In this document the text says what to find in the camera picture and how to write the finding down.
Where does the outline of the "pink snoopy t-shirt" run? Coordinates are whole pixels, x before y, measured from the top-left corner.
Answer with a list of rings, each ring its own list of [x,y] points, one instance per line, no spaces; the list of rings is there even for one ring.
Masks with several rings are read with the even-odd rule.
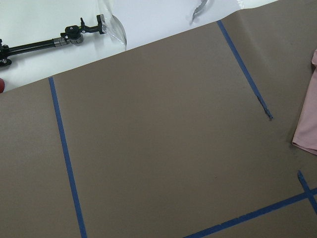
[[[306,97],[294,133],[292,144],[317,155],[317,51],[314,51],[312,65],[315,67],[306,92]]]

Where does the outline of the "clear plastic bag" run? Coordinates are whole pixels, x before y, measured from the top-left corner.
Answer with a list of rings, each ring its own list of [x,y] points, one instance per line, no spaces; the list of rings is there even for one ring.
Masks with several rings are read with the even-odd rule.
[[[102,32],[108,34],[113,40],[117,40],[127,47],[127,37],[125,29],[119,19],[113,14],[114,0],[99,0],[99,10],[102,15]]]

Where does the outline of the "red cylinder bottle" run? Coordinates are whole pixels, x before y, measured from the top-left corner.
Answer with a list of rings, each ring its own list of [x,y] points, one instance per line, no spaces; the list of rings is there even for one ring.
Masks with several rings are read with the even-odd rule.
[[[0,78],[0,93],[3,93],[5,90],[5,82],[2,78]]]

